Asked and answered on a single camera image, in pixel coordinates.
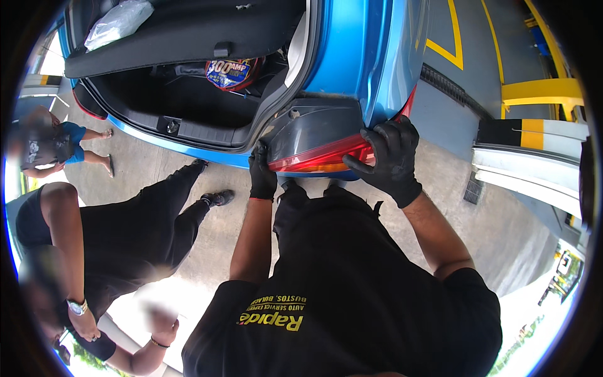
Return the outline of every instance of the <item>drain grate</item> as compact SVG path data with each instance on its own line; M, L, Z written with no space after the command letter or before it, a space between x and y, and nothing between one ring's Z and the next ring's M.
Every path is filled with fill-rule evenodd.
M482 194L483 187L484 182L475 179L475 172L472 171L469 181L467 182L467 188L465 189L463 199L467 200L469 203L478 204L479 196Z

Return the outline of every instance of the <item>car trunk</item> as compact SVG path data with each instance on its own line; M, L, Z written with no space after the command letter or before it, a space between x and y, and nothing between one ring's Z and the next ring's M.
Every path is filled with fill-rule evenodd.
M146 132L209 149L248 142L262 101L284 82L306 2L261 0L240 8L232 0L151 1L154 13L133 35L87 52L88 31L113 3L71 4L66 76L80 79L111 115ZM215 57L220 42L227 42L228 57ZM208 60L254 58L264 63L244 89L224 91L205 77ZM170 133L172 121L187 126Z

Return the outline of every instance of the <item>hand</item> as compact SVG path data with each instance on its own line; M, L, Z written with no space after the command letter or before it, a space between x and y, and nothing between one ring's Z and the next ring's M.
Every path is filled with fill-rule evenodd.
M169 328L165 329L164 331L153 332L151 334L151 337L153 338L153 340L155 340L157 343L161 344L162 346L169 347L172 344L172 342L174 341L174 339L176 339L176 332L178 332L179 327L180 327L180 322L178 322L178 320L176 320L173 323L173 325L171 325Z
M249 174L251 192L249 197L256 199L274 199L276 192L276 173L268 169L268 147L259 142L249 156Z
M75 315L70 309L67 309L69 320L77 333L86 341L92 341L93 338L100 338L101 332L96 327L94 314L88 309L82 315Z
M399 123L387 121L376 125L373 131L363 128L360 134L373 146L375 166L349 154L343 156L343 162L369 185L391 195L398 208L412 203L423 187L414 177L418 132L410 119L402 116Z
M55 163L54 166L52 167L52 172L56 173L57 171L61 171L65 168L65 163L61 162L61 163Z

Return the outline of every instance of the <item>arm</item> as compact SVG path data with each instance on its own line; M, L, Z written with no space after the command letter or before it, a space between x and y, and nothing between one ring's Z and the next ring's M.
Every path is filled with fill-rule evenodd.
M396 201L408 217L434 276L444 280L460 268L475 269L467 248L414 176L419 135L410 120L402 116L400 122L378 124L373 131L361 130L361 135L373 146L375 166L350 155L343 161L369 185Z
M57 124L61 123L61 121L58 120L58 118L55 116L55 114L53 114L50 111L48 111L48 109L46 107L44 107L42 105L38 105L27 116L27 124L33 122L36 117L38 117L38 116L46 116L46 114L50 114L50 117L52 118L52 126L53 127L56 126Z
M260 284L268 279L271 260L272 201L251 199L230 261L229 280Z
M467 247L424 192L402 211L436 278L444 280L460 268L475 269Z
M84 302L84 235L81 227L77 190L68 183L49 183L40 193L40 210L50 229L52 244L65 253L68 267L66 283L68 300ZM68 310L69 319L78 334L87 341L100 337L91 311L75 315Z
M23 171L23 174L25 174L28 177L46 178L52 173L56 173L57 171L63 170L64 167L65 167L65 163L62 162L62 163L57 163L54 166L52 166L50 168L46 168L46 169L32 168L32 169L23 169L22 171Z
M166 331L153 332L151 334L151 339L161 344L161 346L158 346L153 343L152 340L149 340L143 348L139 349L134 354L117 346L115 348L115 353L107 359L107 363L129 375L146 376L153 373L161 366L165 351L167 350L166 347L169 347L176 338L179 326L180 324L178 320L176 320Z
M268 150L264 144L249 157L250 200L243 226L230 261L230 280L260 284L268 279L271 260L272 200L276 174L268 169Z

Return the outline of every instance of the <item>sneaker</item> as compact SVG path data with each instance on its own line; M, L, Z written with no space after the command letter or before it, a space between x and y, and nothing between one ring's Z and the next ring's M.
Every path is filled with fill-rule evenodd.
M216 192L215 194L203 194L201 200L207 203L211 208L214 206L225 206L235 198L235 192L232 190L224 190Z
M207 168L207 166L209 165L209 161L205 161L205 160L201 160L201 159L195 159L193 162L191 162L191 165L203 165L203 167L201 169L201 173L203 173L203 171L205 170L205 168Z
M339 186L341 188L345 188L347 185L347 181L345 180L341 180L341 179L334 179L331 178L331 180L329 181L329 184L327 185L327 188L331 187L331 186Z
M296 185L297 181L293 177L285 177L285 176L276 176L276 182L283 188L283 190L287 191L289 185Z

